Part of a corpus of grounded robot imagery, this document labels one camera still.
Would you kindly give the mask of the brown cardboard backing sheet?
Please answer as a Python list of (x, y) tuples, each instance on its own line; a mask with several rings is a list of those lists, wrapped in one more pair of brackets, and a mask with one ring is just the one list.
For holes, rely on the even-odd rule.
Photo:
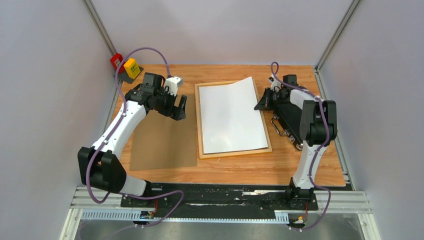
[(173, 120), (153, 110), (133, 132), (129, 169), (132, 171), (197, 166), (195, 96), (187, 96), (186, 118)]

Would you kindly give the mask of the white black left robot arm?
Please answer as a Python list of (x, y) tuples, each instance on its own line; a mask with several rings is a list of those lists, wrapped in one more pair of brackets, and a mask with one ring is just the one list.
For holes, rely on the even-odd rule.
[(129, 137), (150, 111), (175, 121), (186, 118), (187, 96), (182, 95), (179, 104), (175, 105), (183, 82), (179, 76), (165, 78), (155, 73), (144, 74), (142, 83), (124, 95), (119, 112), (107, 130), (90, 147), (78, 151), (83, 185), (88, 189), (134, 196), (135, 202), (142, 207), (152, 203), (151, 183), (127, 174), (120, 156)]

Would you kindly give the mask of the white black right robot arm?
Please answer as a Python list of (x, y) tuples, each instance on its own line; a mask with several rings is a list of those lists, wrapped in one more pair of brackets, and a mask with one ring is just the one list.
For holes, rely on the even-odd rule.
[(299, 86), (295, 74), (283, 76), (282, 81), (271, 76), (269, 82), (254, 109), (272, 111), (271, 124), (277, 133), (301, 151), (283, 198), (290, 208), (298, 209), (313, 200), (318, 164), (338, 133), (337, 106)]

